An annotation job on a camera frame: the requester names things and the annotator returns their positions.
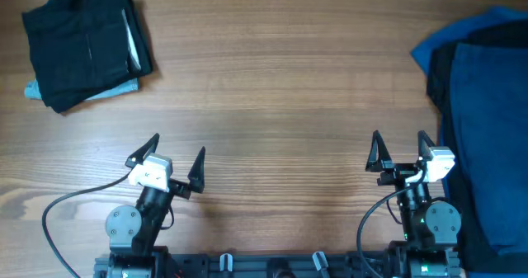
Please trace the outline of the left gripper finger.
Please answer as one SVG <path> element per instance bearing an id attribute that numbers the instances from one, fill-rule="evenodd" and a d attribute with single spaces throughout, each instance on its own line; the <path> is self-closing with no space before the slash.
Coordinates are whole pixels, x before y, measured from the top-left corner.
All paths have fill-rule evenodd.
<path id="1" fill-rule="evenodd" d="M 187 178 L 192 192 L 203 192 L 205 189 L 205 147 L 200 149 Z"/>
<path id="2" fill-rule="evenodd" d="M 138 164 L 143 164 L 148 155 L 154 153 L 158 147 L 160 134 L 154 134 L 147 143 L 134 151 L 125 161 L 125 166 L 134 168 Z"/>

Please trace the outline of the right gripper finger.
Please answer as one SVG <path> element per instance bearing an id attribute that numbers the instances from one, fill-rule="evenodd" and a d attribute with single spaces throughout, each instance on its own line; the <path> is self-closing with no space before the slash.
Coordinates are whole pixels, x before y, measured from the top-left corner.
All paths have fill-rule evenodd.
<path id="1" fill-rule="evenodd" d="M 367 172 L 383 172 L 392 168 L 392 158 L 378 130 L 372 134 L 370 153 L 365 170 Z"/>
<path id="2" fill-rule="evenodd" d="M 421 160 L 432 160 L 431 151 L 435 146 L 435 143 L 430 139 L 425 130 L 420 130 L 417 133 L 418 157 Z"/>

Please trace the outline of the dark blue shorts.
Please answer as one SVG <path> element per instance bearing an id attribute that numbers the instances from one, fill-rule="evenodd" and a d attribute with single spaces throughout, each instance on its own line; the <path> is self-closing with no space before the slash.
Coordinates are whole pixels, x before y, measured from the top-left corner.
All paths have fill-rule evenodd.
<path id="1" fill-rule="evenodd" d="M 460 166 L 492 249 L 527 251 L 527 51 L 460 44 L 450 74 Z"/>

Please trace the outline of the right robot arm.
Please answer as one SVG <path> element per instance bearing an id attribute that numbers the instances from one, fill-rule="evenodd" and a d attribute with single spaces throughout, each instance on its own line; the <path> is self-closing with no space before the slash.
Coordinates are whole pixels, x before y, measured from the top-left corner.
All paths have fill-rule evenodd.
<path id="1" fill-rule="evenodd" d="M 393 186 L 367 210 L 356 233 L 356 253 L 374 277 L 456 278 L 461 275 L 455 247 L 462 216 L 443 197 L 433 198 L 428 185 L 444 179 L 455 166 L 455 155 L 437 146 L 423 130 L 417 133 L 418 158 L 414 163 L 396 163 L 379 131 L 372 134 L 365 169 L 378 173 L 379 186 Z M 376 269 L 364 254 L 361 239 L 368 218 L 383 204 L 395 199 L 403 228 L 403 241 L 392 241 L 383 251 L 382 266 Z"/>

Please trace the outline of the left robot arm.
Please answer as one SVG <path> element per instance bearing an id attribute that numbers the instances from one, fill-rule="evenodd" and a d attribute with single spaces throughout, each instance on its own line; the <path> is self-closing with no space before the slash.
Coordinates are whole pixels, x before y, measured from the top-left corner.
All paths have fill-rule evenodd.
<path id="1" fill-rule="evenodd" d="M 95 277 L 154 278 L 183 277 L 168 248 L 156 246 L 167 214 L 173 214 L 175 197 L 189 199 L 205 189 L 205 148 L 201 148 L 191 166 L 187 182 L 171 178 L 172 160 L 156 153 L 159 134 L 134 151 L 125 161 L 133 186 L 143 190 L 135 205 L 121 205 L 106 218 L 110 255 L 94 266 Z"/>

